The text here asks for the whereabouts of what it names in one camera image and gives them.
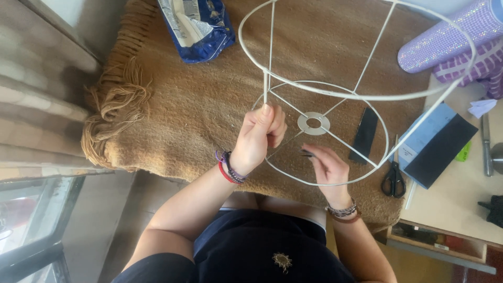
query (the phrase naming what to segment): white wire frame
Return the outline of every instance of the white wire frame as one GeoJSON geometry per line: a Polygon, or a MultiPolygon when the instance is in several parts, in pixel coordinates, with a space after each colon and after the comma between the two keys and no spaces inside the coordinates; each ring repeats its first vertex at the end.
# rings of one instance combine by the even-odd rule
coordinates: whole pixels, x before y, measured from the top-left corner
{"type": "Polygon", "coordinates": [[[476,59],[476,56],[477,56],[477,52],[476,52],[476,47],[475,47],[475,44],[472,40],[472,38],[470,37],[470,35],[465,32],[463,29],[461,29],[461,27],[459,27],[456,23],[454,23],[452,20],[448,19],[447,17],[437,13],[437,12],[434,12],[432,10],[429,10],[429,9],[426,9],[426,8],[423,8],[421,6],[418,6],[418,5],[414,5],[414,4],[410,4],[410,3],[406,3],[406,2],[402,2],[402,1],[399,1],[399,0],[379,0],[379,1],[385,1],[385,2],[391,2],[392,5],[391,5],[391,8],[388,12],[388,15],[386,17],[386,20],[384,21],[384,24],[381,28],[381,31],[379,33],[379,36],[377,37],[376,39],[376,42],[374,44],[374,47],[372,49],[372,51],[370,52],[370,55],[369,55],[369,58],[367,59],[367,63],[365,64],[365,67],[363,68],[363,71],[362,73],[360,74],[360,77],[358,79],[358,82],[355,86],[355,88],[353,90],[349,90],[347,88],[344,88],[344,87],[341,87],[341,86],[338,86],[338,85],[334,85],[334,84],[329,84],[329,83],[324,83],[324,82],[318,82],[318,81],[309,81],[309,80],[300,80],[300,81],[291,81],[291,80],[288,80],[282,76],[279,76],[275,73],[273,73],[271,71],[271,66],[272,66],[272,58],[273,58],[273,32],[274,32],[274,15],[275,15],[275,7],[276,7],[276,2],[279,1],[279,0],[269,0],[259,6],[257,6],[255,9],[253,9],[252,11],[250,11],[244,18],[243,20],[241,21],[241,24],[239,25],[239,30],[238,30],[238,37],[239,37],[239,43],[241,45],[241,47],[243,48],[244,52],[246,53],[246,55],[250,58],[250,60],[257,66],[259,67],[263,72],[264,72],[264,92],[260,95],[260,97],[257,99],[257,101],[255,102],[255,104],[253,105],[252,109],[255,108],[255,106],[258,104],[259,100],[261,98],[264,99],[264,103],[267,103],[268,101],[268,93],[270,92],[271,94],[273,94],[274,96],[278,97],[279,99],[281,99],[283,102],[285,102],[286,104],[288,104],[290,107],[292,107],[293,109],[295,109],[297,112],[299,112],[301,115],[304,115],[306,116],[306,114],[304,114],[302,111],[300,111],[299,109],[297,109],[295,106],[293,106],[291,103],[289,103],[288,101],[286,101],[284,98],[282,98],[281,96],[277,95],[276,93],[274,93],[272,90],[277,88],[277,87],[280,87],[280,86],[283,86],[283,85],[292,85],[294,87],[297,87],[297,88],[300,88],[300,89],[304,89],[304,90],[307,90],[307,91],[311,91],[311,92],[315,92],[315,93],[319,93],[319,94],[323,94],[323,95],[327,95],[327,96],[334,96],[334,97],[340,97],[340,98],[343,98],[342,101],[340,101],[339,103],[337,103],[335,106],[333,106],[331,109],[329,109],[325,114],[327,115],[328,113],[330,113],[332,110],[334,110],[338,105],[340,105],[342,102],[344,102],[346,99],[354,99],[354,100],[363,100],[364,102],[366,102],[370,108],[377,114],[377,117],[379,118],[379,120],[381,121],[382,123],[382,126],[384,128],[384,133],[385,133],[385,137],[386,137],[386,148],[385,148],[385,151],[384,151],[384,155],[382,157],[382,159],[379,161],[378,164],[375,164],[374,162],[372,162],[371,160],[369,160],[367,157],[365,157],[363,154],[361,154],[360,152],[356,151],[354,148],[352,148],[349,144],[347,144],[346,142],[344,142],[342,139],[340,139],[339,137],[337,137],[335,134],[333,134],[332,132],[330,132],[328,129],[325,129],[323,127],[321,127],[323,130],[325,130],[327,133],[329,133],[331,136],[333,136],[334,138],[336,138],[338,141],[342,142],[346,147],[350,148],[351,150],[353,150],[356,154],[358,154],[359,156],[361,156],[362,158],[364,158],[367,162],[369,162],[372,166],[374,166],[374,168],[369,171],[367,174],[357,178],[357,179],[354,179],[354,180],[351,180],[351,181],[348,181],[348,182],[344,182],[344,183],[338,183],[338,184],[317,184],[317,183],[310,183],[310,182],[306,182],[302,179],[299,179],[295,176],[292,176],[284,171],[282,171],[281,169],[277,168],[276,166],[274,166],[270,161],[269,161],[269,158],[275,154],[276,152],[278,152],[278,150],[284,146],[286,143],[288,143],[289,141],[291,141],[293,138],[297,137],[298,135],[300,135],[301,133],[303,133],[303,131],[300,131],[299,133],[297,133],[293,138],[291,138],[290,140],[288,140],[286,143],[282,144],[273,154],[271,154],[270,156],[266,157],[266,162],[271,166],[273,167],[275,170],[277,170],[278,172],[294,179],[294,180],[297,180],[299,182],[302,182],[304,184],[308,184],[308,185],[313,185],[313,186],[340,186],[340,185],[345,185],[345,184],[351,184],[351,183],[355,183],[355,182],[358,182],[360,180],[363,180],[365,179],[366,177],[370,176],[372,173],[374,173],[377,169],[379,169],[384,163],[386,163],[386,160],[388,160],[394,153],[396,150],[398,150],[398,148],[410,137],[410,135],[412,135],[415,130],[430,116],[430,114],[441,104],[442,101],[444,101],[450,94],[451,92],[456,88],[456,86],[463,80],[463,77],[465,76],[464,73],[466,73],[466,71],[470,71],[472,68],[473,68],[473,64],[475,62],[475,59],[476,59]],[[243,40],[243,37],[242,37],[242,28],[245,24],[245,22],[247,21],[247,19],[254,13],[256,12],[257,10],[263,8],[264,6],[266,5],[269,5],[269,4],[272,4],[272,13],[271,13],[271,40],[270,40],[270,50],[269,50],[269,67],[265,67],[263,65],[261,65],[253,56],[252,54],[250,53],[250,51],[248,50],[248,48],[246,47],[245,43],[244,43],[244,40],[243,40]],[[409,93],[409,94],[402,94],[402,95],[388,95],[388,96],[375,96],[375,95],[358,95],[356,93],[356,90],[363,78],[363,75],[365,74],[365,71],[367,70],[367,67],[370,63],[370,60],[372,59],[372,56],[374,55],[374,52],[376,50],[376,47],[377,45],[379,44],[379,41],[381,39],[381,36],[382,34],[384,33],[384,30],[386,29],[386,26],[388,24],[388,21],[391,17],[391,14],[393,13],[395,7],[397,4],[401,4],[401,5],[405,5],[405,6],[409,6],[411,8],[415,8],[415,9],[418,9],[418,10],[421,10],[421,11],[424,11],[424,12],[427,12],[431,15],[434,15],[438,18],[440,18],[441,20],[443,21],[446,21],[448,22],[449,24],[451,24],[452,26],[454,26],[456,29],[458,29],[467,39],[468,43],[470,44],[470,47],[471,47],[471,51],[472,51],[472,58],[470,59],[470,62],[468,64],[468,67],[465,69],[465,71],[459,76],[459,78],[457,78],[456,80],[454,80],[450,85],[442,85],[438,88],[435,88],[435,89],[432,89],[432,90],[426,90],[426,91],[421,91],[421,92],[416,92],[416,93],[409,93]],[[271,77],[273,78],[276,78],[280,81],[282,81],[283,83],[277,85],[277,86],[274,86],[271,88],[271,77]],[[318,84],[324,84],[324,85],[330,85],[330,86],[333,86],[333,87],[336,87],[336,88],[339,88],[341,90],[344,90],[348,93],[341,93],[341,92],[334,92],[334,91],[329,91],[329,90],[324,90],[324,89],[319,89],[319,88],[315,88],[315,87],[311,87],[311,86],[308,86],[308,85],[303,85],[301,83],[318,83],[318,84]],[[393,150],[391,152],[388,152],[388,149],[389,149],[389,136],[388,136],[388,130],[387,130],[387,127],[386,127],[386,124],[384,122],[384,120],[382,119],[382,117],[379,115],[379,113],[376,111],[376,109],[369,103],[369,101],[400,101],[400,100],[408,100],[408,99],[415,99],[415,98],[421,98],[421,97],[426,97],[426,96],[429,96],[431,94],[435,94],[435,93],[439,93],[441,91],[444,91],[443,94],[435,101],[435,103],[431,106],[431,108],[426,111],[426,113],[419,119],[419,121],[410,129],[410,131],[408,131],[408,133],[399,141],[398,144],[395,145],[395,147],[393,148],[393,150]]]}

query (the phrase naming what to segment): scissors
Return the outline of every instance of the scissors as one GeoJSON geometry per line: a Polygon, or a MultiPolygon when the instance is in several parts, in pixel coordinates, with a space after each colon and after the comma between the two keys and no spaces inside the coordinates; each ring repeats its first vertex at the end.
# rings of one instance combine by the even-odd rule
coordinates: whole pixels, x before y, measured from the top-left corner
{"type": "MultiPolygon", "coordinates": [[[[398,144],[398,135],[396,135],[395,146],[398,144]]],[[[395,151],[395,157],[391,163],[391,169],[389,169],[388,174],[384,177],[381,184],[382,192],[387,196],[393,196],[396,198],[401,198],[405,195],[405,182],[403,181],[402,175],[400,174],[400,168],[398,167],[398,150],[395,151]]]]}

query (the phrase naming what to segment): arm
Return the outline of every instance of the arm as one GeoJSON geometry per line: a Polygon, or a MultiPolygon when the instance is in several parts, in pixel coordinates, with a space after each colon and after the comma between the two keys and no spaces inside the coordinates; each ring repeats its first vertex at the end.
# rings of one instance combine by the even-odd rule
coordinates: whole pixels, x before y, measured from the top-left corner
{"type": "MultiPolygon", "coordinates": [[[[319,184],[337,184],[348,181],[349,166],[329,148],[304,145],[303,149],[313,153],[310,158],[319,184]]],[[[345,209],[352,205],[348,186],[320,186],[330,207],[345,209]]],[[[350,220],[356,213],[344,217],[350,220]]],[[[396,283],[396,277],[388,260],[370,234],[363,220],[351,224],[332,220],[337,251],[341,262],[359,281],[396,283]]]]}
{"type": "MultiPolygon", "coordinates": [[[[250,173],[266,157],[267,146],[280,144],[285,131],[285,113],[279,106],[266,104],[247,113],[229,161],[233,170],[240,175],[250,173]]],[[[124,269],[157,253],[176,253],[194,261],[194,240],[236,187],[213,166],[159,208],[124,269]]]]}

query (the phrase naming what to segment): person's left hand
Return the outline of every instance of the person's left hand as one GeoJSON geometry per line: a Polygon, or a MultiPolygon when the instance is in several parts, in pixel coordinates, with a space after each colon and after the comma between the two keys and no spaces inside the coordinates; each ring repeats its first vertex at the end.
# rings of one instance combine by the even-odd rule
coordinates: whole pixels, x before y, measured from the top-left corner
{"type": "Polygon", "coordinates": [[[249,174],[266,158],[267,146],[277,147],[285,135],[285,112],[279,105],[264,104],[248,112],[230,155],[230,166],[240,175],[249,174]]]}

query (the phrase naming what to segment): hand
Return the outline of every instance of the hand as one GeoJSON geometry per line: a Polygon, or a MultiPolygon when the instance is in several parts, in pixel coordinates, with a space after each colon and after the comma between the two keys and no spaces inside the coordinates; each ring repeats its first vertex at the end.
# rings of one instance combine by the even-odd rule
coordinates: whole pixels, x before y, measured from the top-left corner
{"type": "Polygon", "coordinates": [[[240,175],[249,174],[266,158],[267,146],[277,147],[285,135],[285,112],[279,105],[264,104],[248,112],[230,155],[230,166],[240,175]]]}
{"type": "MultiPolygon", "coordinates": [[[[348,181],[349,165],[342,161],[333,150],[307,144],[304,144],[302,148],[315,156],[309,159],[313,163],[318,184],[340,184],[348,181]]],[[[347,185],[320,186],[319,189],[334,209],[345,209],[353,203],[348,194],[347,185]]]]}

